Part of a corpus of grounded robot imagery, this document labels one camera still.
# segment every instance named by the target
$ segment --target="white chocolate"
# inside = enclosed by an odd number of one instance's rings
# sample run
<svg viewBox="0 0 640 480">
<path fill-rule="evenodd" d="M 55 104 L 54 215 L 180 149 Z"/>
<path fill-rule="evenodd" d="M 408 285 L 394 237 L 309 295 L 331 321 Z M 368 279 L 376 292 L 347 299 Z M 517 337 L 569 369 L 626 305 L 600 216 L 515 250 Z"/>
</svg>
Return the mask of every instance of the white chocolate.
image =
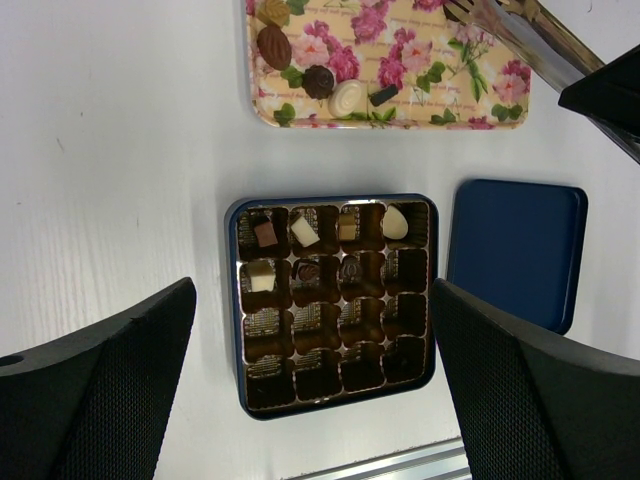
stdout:
<svg viewBox="0 0 640 480">
<path fill-rule="evenodd" d="M 247 265 L 247 275 L 251 280 L 252 292 L 270 292 L 276 284 L 276 272 L 266 260 L 251 262 Z"/>
<path fill-rule="evenodd" d="M 389 205 L 382 218 L 382 234 L 391 240 L 402 240 L 409 233 L 409 224 L 404 215 L 393 205 Z"/>
<path fill-rule="evenodd" d="M 329 99 L 329 113 L 336 118 L 346 117 L 358 106 L 364 87 L 358 80 L 347 80 L 339 84 Z"/>
<path fill-rule="evenodd" d="M 291 231 L 300 242 L 300 245 L 302 245 L 304 248 L 320 241 L 320 237 L 318 236 L 318 234 L 313 231 L 313 228 L 311 228 L 309 222 L 307 222 L 302 215 L 300 215 L 291 224 Z"/>
</svg>

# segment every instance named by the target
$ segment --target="square chocolate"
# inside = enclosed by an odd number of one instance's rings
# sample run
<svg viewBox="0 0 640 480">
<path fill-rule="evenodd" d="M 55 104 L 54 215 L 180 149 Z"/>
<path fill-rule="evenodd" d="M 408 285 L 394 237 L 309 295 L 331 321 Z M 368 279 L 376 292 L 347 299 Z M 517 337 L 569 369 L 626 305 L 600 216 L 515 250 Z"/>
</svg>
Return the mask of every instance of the square chocolate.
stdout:
<svg viewBox="0 0 640 480">
<path fill-rule="evenodd" d="M 276 232 L 273 229 L 273 223 L 267 217 L 262 217 L 256 222 L 253 231 L 261 248 L 278 244 L 278 237 L 276 237 Z"/>
</svg>

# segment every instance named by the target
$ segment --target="brown chocolate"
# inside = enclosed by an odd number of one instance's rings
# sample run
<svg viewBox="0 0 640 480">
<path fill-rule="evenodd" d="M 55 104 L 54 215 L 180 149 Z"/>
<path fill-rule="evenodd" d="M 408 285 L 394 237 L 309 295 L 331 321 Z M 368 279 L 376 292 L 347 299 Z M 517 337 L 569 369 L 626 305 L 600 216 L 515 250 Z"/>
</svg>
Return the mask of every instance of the brown chocolate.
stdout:
<svg viewBox="0 0 640 480">
<path fill-rule="evenodd" d="M 260 248 L 278 244 L 278 237 L 273 229 L 273 223 L 268 217 L 260 217 L 254 224 L 253 231 L 258 239 Z"/>
<path fill-rule="evenodd" d="M 362 265 L 356 257 L 345 257 L 340 268 L 340 277 L 344 283 L 359 283 L 362 281 Z"/>
<path fill-rule="evenodd" d="M 333 73 L 321 65 L 307 68 L 302 76 L 302 88 L 311 98 L 322 100 L 329 98 L 333 92 L 335 80 Z"/>
<path fill-rule="evenodd" d="M 320 265 L 311 260 L 296 261 L 293 269 L 293 278 L 301 282 L 309 283 L 320 276 Z"/>
<path fill-rule="evenodd" d="M 291 44 L 275 25 L 267 25 L 258 34 L 258 49 L 264 61 L 276 70 L 286 70 L 291 64 Z"/>
</svg>

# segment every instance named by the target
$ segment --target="dark chocolate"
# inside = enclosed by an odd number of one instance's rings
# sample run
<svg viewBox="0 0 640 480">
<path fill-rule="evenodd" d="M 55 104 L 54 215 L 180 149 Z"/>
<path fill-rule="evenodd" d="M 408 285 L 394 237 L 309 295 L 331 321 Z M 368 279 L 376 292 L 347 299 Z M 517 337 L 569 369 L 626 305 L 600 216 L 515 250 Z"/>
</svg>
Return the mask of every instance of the dark chocolate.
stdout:
<svg viewBox="0 0 640 480">
<path fill-rule="evenodd" d="M 344 283 L 359 283 L 362 281 L 362 265 L 355 257 L 345 257 L 340 267 L 340 277 Z"/>
<path fill-rule="evenodd" d="M 333 73 L 321 65 L 307 68 L 302 76 L 302 88 L 307 95 L 316 100 L 329 98 L 334 85 Z"/>
<path fill-rule="evenodd" d="M 291 65 L 291 44 L 287 36 L 275 25 L 267 25 L 258 33 L 258 50 L 267 64 L 276 70 Z"/>
<path fill-rule="evenodd" d="M 294 267 L 292 276 L 303 283 L 313 282 L 320 276 L 320 265 L 317 262 L 311 260 L 297 260 Z"/>
<path fill-rule="evenodd" d="M 370 95 L 369 101 L 371 102 L 371 105 L 373 105 L 374 107 L 379 107 L 384 102 L 388 102 L 389 100 L 391 100 L 397 94 L 398 94 L 398 87 L 396 87 L 395 84 L 391 84 L 388 87 L 383 88 L 379 92 L 376 92 Z"/>
</svg>

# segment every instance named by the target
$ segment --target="round chocolate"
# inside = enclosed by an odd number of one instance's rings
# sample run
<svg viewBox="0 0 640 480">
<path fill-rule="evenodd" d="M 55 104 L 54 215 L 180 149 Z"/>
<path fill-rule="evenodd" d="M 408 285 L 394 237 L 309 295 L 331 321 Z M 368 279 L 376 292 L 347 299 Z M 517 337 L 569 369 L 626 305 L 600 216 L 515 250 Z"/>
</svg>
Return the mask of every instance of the round chocolate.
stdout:
<svg viewBox="0 0 640 480">
<path fill-rule="evenodd" d="M 302 76 L 302 88 L 307 95 L 316 100 L 329 98 L 333 92 L 333 86 L 333 73 L 320 65 L 307 68 Z"/>
<path fill-rule="evenodd" d="M 264 61 L 276 70 L 286 70 L 291 64 L 291 44 L 275 25 L 267 25 L 258 34 L 258 50 Z"/>
</svg>

